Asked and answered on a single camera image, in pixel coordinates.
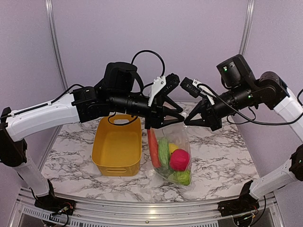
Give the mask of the green toy grapes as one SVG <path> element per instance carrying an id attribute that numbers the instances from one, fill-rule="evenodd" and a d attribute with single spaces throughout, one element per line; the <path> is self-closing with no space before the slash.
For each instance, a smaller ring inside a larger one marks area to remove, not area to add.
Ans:
<path id="1" fill-rule="evenodd" d="M 159 174 L 162 178 L 168 179 L 170 175 L 174 173 L 174 170 L 170 167 L 161 166 L 159 168 L 155 168 L 157 174 Z"/>

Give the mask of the clear zip top bag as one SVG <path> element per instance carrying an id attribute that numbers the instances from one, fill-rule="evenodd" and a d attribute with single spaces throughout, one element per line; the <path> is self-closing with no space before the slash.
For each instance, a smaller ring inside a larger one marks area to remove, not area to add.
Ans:
<path id="1" fill-rule="evenodd" d="M 181 119 L 166 116 L 161 128 L 147 130 L 149 153 L 155 172 L 164 180 L 189 186 L 192 161 L 189 138 Z"/>

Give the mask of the green toy bitter gourd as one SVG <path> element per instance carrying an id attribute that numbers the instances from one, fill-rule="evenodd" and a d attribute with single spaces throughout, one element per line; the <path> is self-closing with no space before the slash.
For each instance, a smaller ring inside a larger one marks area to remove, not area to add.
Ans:
<path id="1" fill-rule="evenodd" d="M 158 157 L 161 166 L 164 168 L 169 167 L 169 141 L 163 137 L 158 142 Z"/>

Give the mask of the yellow toy lemon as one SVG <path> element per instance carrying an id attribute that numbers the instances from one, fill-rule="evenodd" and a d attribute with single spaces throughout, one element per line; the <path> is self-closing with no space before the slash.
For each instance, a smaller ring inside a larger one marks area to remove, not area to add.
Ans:
<path id="1" fill-rule="evenodd" d="M 170 152 L 170 154 L 172 154 L 177 149 L 179 149 L 179 147 L 176 144 L 174 144 L 174 143 L 170 143 L 169 144 L 169 152 Z"/>

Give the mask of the orange toy carrot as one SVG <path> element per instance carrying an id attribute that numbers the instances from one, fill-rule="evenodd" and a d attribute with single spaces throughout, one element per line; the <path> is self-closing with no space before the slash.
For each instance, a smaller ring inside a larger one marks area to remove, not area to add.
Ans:
<path id="1" fill-rule="evenodd" d="M 152 165 L 155 168 L 159 168 L 159 167 L 161 167 L 161 163 L 159 161 L 158 142 L 157 142 L 157 138 L 156 138 L 154 130 L 148 129 L 147 135 L 148 135 L 148 145 L 149 145 L 149 151 L 150 151 Z"/>

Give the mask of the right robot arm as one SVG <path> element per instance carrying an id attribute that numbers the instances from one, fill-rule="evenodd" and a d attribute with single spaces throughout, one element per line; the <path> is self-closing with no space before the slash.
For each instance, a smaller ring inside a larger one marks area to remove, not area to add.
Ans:
<path id="1" fill-rule="evenodd" d="M 202 97 L 185 119 L 185 125 L 208 127 L 215 131 L 222 127 L 222 118 L 238 114 L 247 122 L 257 125 L 288 125 L 299 139 L 303 138 L 303 104 L 276 73 L 267 71 L 259 79 L 255 79 L 252 72 L 227 78 L 235 79 L 235 84 L 221 95 L 196 79 L 183 79 L 181 87 L 184 90 L 192 97 Z M 265 104 L 284 121 L 258 122 L 240 113 L 241 109 L 259 104 Z M 302 179 L 303 147 L 299 146 L 279 168 L 262 178 L 246 182 L 238 198 L 219 202 L 218 211 L 225 217 L 258 209 L 258 201 L 265 195 Z"/>

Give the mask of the red toy apple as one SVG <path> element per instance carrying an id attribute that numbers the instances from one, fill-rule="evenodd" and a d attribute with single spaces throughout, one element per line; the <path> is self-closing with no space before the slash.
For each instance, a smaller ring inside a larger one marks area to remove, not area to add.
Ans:
<path id="1" fill-rule="evenodd" d="M 186 170 L 189 162 L 190 154 L 183 149 L 177 149 L 172 153 L 169 165 L 173 170 L 183 172 Z"/>

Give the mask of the yellow plastic basket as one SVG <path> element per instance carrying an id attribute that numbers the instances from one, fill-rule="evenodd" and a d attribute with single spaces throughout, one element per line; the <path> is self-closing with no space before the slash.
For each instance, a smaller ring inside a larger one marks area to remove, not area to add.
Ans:
<path id="1" fill-rule="evenodd" d="M 140 169 L 142 129 L 139 118 L 126 114 L 100 120 L 92 161 L 104 176 L 134 176 Z"/>

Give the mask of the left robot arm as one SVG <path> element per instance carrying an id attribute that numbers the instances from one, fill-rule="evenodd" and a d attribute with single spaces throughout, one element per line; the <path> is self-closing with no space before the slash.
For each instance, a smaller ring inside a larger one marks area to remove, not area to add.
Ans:
<path id="1" fill-rule="evenodd" d="M 7 107 L 0 117 L 0 160 L 27 183 L 36 207 L 71 215 L 74 201 L 55 196 L 50 180 L 26 155 L 25 137 L 55 126 L 89 122 L 111 112 L 143 117 L 146 129 L 182 122 L 182 108 L 168 97 L 169 93 L 170 89 L 163 87 L 144 97 L 102 85 L 78 86 L 28 109 L 13 111 Z"/>

